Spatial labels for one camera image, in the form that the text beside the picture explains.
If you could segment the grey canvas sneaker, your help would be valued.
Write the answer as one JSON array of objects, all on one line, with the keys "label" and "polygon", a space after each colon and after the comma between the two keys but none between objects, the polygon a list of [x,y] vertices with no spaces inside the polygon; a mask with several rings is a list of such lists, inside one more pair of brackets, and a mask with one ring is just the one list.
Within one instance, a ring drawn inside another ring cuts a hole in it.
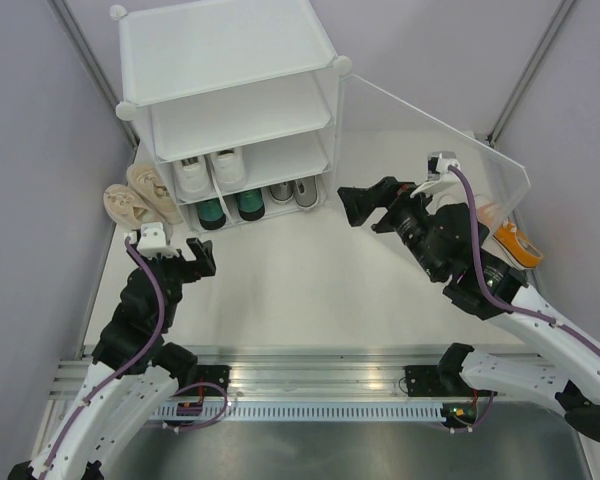
[{"label": "grey canvas sneaker", "polygon": [[289,203],[294,198],[294,182],[281,182],[268,187],[272,201],[279,205]]},{"label": "grey canvas sneaker", "polygon": [[294,181],[294,200],[299,208],[310,210],[319,200],[319,193],[314,176],[305,177]]}]

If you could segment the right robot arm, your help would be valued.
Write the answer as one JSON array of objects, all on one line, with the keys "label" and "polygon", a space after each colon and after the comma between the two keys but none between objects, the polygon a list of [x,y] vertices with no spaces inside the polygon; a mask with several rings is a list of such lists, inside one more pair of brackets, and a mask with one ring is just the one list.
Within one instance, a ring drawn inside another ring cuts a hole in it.
[{"label": "right robot arm", "polygon": [[549,363],[525,366],[454,343],[435,368],[443,392],[518,397],[557,413],[600,443],[600,342],[554,309],[521,271],[483,248],[488,229],[478,219],[474,198],[430,213],[431,196],[394,177],[367,188],[341,187],[337,195],[353,227],[384,209],[371,227],[374,233],[397,234],[429,280],[443,284],[454,306],[509,332]]}]

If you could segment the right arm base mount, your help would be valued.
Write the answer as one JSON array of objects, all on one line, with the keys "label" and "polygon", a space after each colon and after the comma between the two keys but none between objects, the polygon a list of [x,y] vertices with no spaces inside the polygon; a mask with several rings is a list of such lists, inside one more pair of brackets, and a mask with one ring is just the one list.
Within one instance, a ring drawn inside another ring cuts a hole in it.
[{"label": "right arm base mount", "polygon": [[407,365],[404,384],[409,397],[450,398],[463,396],[461,388],[444,384],[434,365]]}]

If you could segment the green loafer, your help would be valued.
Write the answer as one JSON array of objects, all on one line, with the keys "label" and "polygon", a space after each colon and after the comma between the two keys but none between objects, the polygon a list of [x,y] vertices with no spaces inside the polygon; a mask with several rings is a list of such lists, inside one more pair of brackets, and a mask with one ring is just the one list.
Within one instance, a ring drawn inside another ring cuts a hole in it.
[{"label": "green loafer", "polygon": [[213,231],[225,225],[226,215],[218,198],[198,202],[195,208],[203,229]]},{"label": "green loafer", "polygon": [[265,212],[265,204],[260,189],[240,192],[236,195],[238,213],[244,221],[257,221]]}]

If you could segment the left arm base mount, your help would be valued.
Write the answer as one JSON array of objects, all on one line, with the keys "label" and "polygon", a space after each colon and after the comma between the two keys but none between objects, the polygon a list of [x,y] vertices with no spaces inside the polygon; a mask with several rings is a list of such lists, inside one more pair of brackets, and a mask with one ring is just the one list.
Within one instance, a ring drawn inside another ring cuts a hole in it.
[{"label": "left arm base mount", "polygon": [[229,365],[199,365],[194,379],[178,390],[175,397],[194,403],[202,403],[207,398],[221,398],[217,388],[228,391],[230,374]]}]

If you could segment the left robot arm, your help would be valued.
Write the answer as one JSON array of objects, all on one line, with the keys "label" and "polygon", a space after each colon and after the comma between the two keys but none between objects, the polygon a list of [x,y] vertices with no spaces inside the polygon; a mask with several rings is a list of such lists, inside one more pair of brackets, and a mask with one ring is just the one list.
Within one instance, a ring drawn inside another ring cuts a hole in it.
[{"label": "left robot arm", "polygon": [[104,479],[161,404],[197,387],[197,357],[164,337],[184,285],[215,275],[213,245],[187,239],[194,255],[188,260],[168,241],[149,252],[145,238],[137,232],[125,241],[136,267],[65,418],[46,447],[15,465],[9,478]]}]

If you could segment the white sneaker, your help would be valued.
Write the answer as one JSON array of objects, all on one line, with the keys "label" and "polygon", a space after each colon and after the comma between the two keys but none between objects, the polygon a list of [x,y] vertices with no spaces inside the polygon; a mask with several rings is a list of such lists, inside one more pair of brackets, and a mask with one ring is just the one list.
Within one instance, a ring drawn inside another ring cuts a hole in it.
[{"label": "white sneaker", "polygon": [[173,167],[181,198],[192,201],[210,192],[211,180],[203,156],[178,160]]},{"label": "white sneaker", "polygon": [[206,155],[211,169],[213,193],[230,225],[235,223],[225,196],[238,193],[247,181],[247,173],[241,147],[211,152]]}]

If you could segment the orange canvas sneaker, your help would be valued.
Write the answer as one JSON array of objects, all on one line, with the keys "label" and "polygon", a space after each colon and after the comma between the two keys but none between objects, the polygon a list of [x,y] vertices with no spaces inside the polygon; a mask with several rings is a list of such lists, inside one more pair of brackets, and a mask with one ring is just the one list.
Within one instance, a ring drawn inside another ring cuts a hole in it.
[{"label": "orange canvas sneaker", "polygon": [[514,265],[526,270],[538,267],[545,258],[544,254],[509,218],[498,223],[496,214],[499,212],[499,207],[493,202],[482,205],[477,208],[478,221],[491,229],[495,242]]}]

